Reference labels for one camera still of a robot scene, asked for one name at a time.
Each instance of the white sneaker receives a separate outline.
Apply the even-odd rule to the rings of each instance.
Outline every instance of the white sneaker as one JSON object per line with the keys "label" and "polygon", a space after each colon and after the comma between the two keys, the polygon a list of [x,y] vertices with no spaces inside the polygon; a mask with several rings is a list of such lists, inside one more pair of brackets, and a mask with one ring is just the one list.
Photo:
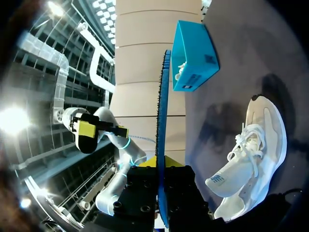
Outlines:
{"label": "white sneaker", "polygon": [[286,146],[285,127],[276,106],[263,96],[251,100],[245,128],[227,155],[229,162],[205,182],[224,197],[214,217],[233,220],[263,201],[273,174],[285,159]]}

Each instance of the fluorescent light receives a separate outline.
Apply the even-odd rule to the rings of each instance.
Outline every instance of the fluorescent light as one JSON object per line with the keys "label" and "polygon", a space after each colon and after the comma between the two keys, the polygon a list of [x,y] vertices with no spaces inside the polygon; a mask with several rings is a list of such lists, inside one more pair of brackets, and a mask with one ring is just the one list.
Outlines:
{"label": "fluorescent light", "polygon": [[107,9],[109,12],[115,12],[115,7],[114,6],[111,6],[111,7],[109,7],[108,9]]}
{"label": "fluorescent light", "polygon": [[108,26],[112,26],[112,25],[114,25],[114,22],[111,21],[111,20],[108,20],[108,21],[107,21],[107,25],[108,25]]}
{"label": "fluorescent light", "polygon": [[108,11],[106,11],[106,12],[104,12],[104,17],[109,18],[109,17],[111,17],[111,14]]}
{"label": "fluorescent light", "polygon": [[13,107],[0,113],[0,129],[10,135],[17,135],[30,125],[25,111]]}
{"label": "fluorescent light", "polygon": [[109,30],[111,30],[111,28],[110,28],[110,26],[105,25],[105,26],[104,26],[104,30],[109,31]]}
{"label": "fluorescent light", "polygon": [[31,200],[28,198],[24,198],[20,202],[20,207],[22,208],[28,208],[31,205]]}
{"label": "fluorescent light", "polygon": [[115,21],[116,18],[117,18],[117,15],[116,15],[116,14],[112,14],[112,15],[111,15],[111,20],[114,20],[114,21]]}
{"label": "fluorescent light", "polygon": [[92,6],[93,6],[94,8],[98,8],[98,7],[100,6],[100,1],[95,1],[95,2],[92,4]]}
{"label": "fluorescent light", "polygon": [[48,2],[48,6],[54,15],[59,16],[59,17],[63,16],[64,11],[60,6],[54,4],[52,1]]}
{"label": "fluorescent light", "polygon": [[97,12],[97,16],[102,16],[102,15],[104,15],[103,11],[98,11]]}
{"label": "fluorescent light", "polygon": [[107,8],[107,5],[106,5],[105,3],[102,3],[102,4],[100,5],[100,8],[101,8],[102,10],[105,10],[105,9]]}
{"label": "fluorescent light", "polygon": [[104,23],[107,22],[107,20],[106,20],[106,18],[102,17],[102,18],[100,18],[100,22],[101,22],[102,24],[104,24]]}

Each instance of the gray table surface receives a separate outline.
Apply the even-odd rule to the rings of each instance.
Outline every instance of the gray table surface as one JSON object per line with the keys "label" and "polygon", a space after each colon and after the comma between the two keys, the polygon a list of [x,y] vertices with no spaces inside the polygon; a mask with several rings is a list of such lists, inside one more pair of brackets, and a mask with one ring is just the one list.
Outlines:
{"label": "gray table surface", "polygon": [[222,200],[204,182],[227,163],[255,94],[278,106],[288,135],[287,156],[269,193],[303,187],[309,170],[309,66],[296,36],[265,0],[214,0],[203,23],[221,69],[187,93],[185,103],[186,164],[204,199],[212,210]]}

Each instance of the blue plastic container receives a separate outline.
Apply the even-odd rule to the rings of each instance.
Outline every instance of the blue plastic container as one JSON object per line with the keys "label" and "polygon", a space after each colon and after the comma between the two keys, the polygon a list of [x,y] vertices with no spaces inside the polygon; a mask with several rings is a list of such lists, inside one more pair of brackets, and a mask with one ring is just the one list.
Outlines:
{"label": "blue plastic container", "polygon": [[[177,81],[178,66],[186,63]],[[178,21],[171,54],[173,89],[196,90],[219,71],[219,63],[209,34],[203,24]]]}

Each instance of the beige wall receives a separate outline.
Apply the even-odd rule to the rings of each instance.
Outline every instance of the beige wall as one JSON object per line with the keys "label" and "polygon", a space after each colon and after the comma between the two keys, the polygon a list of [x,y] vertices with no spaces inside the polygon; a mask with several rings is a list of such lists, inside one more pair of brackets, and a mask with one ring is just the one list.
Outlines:
{"label": "beige wall", "polygon": [[[117,0],[116,90],[111,110],[129,133],[155,140],[159,78],[178,20],[200,22],[200,0]],[[134,139],[145,151],[155,144]],[[169,88],[166,154],[184,163],[184,93]]]}

